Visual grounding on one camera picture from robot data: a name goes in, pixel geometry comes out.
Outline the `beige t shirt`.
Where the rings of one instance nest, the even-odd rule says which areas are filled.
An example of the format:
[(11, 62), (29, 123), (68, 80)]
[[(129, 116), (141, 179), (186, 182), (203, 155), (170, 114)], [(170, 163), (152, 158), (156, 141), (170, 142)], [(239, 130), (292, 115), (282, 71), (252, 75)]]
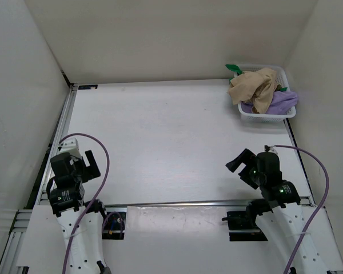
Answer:
[(233, 104), (251, 103), (258, 114), (265, 114), (276, 90), (277, 72), (271, 68), (245, 71), (230, 80), (228, 94)]

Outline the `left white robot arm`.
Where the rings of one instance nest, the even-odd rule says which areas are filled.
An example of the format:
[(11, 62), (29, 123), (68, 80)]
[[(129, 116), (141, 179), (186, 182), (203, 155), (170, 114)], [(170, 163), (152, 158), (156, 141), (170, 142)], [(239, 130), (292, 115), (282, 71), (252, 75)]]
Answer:
[(76, 148), (59, 152), (50, 159), (54, 176), (47, 185), (48, 200), (66, 245), (63, 273), (110, 273), (102, 248), (104, 204), (84, 200), (83, 184), (101, 173), (91, 151), (85, 163)]

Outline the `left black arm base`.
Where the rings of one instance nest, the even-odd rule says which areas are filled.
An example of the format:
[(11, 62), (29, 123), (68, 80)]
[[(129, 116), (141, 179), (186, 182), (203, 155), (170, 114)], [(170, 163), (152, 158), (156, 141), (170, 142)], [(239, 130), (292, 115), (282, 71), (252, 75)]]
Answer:
[(103, 240), (123, 240), (126, 228), (126, 212), (111, 212), (102, 231)]

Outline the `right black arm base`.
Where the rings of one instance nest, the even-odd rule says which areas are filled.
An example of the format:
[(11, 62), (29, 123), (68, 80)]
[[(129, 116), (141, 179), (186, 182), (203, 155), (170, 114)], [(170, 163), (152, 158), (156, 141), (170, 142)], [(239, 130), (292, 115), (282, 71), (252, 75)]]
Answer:
[(251, 222), (245, 211), (228, 211), (221, 220), (228, 225), (230, 242), (267, 241), (264, 233)]

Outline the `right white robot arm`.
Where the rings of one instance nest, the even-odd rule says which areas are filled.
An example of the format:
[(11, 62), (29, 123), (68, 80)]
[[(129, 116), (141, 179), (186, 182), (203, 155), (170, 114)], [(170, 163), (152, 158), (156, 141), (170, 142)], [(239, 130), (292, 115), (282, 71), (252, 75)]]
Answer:
[(235, 172), (242, 164), (240, 179), (253, 189), (259, 189), (262, 199), (250, 201), (245, 216), (228, 215), (223, 220), (234, 225), (250, 223), (260, 229), (285, 263), (284, 273), (330, 273), (308, 233), (320, 207), (309, 217), (304, 216), (296, 187), (282, 177), (275, 146), (265, 146), (264, 152), (259, 154), (244, 149), (226, 168)]

